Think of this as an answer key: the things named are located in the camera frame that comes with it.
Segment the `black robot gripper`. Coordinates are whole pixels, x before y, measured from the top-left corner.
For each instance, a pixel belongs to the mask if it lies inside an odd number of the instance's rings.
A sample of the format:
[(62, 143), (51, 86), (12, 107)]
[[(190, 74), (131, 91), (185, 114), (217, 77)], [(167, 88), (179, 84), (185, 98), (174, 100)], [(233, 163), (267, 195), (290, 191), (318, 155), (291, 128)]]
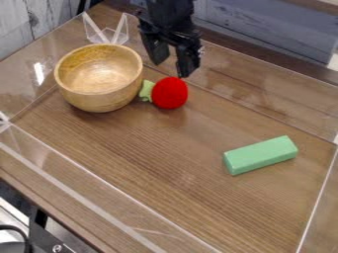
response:
[(148, 57), (155, 65), (162, 64), (174, 46), (179, 78), (189, 77), (201, 66), (201, 32), (191, 20), (193, 1), (144, 0), (144, 9), (136, 14)]

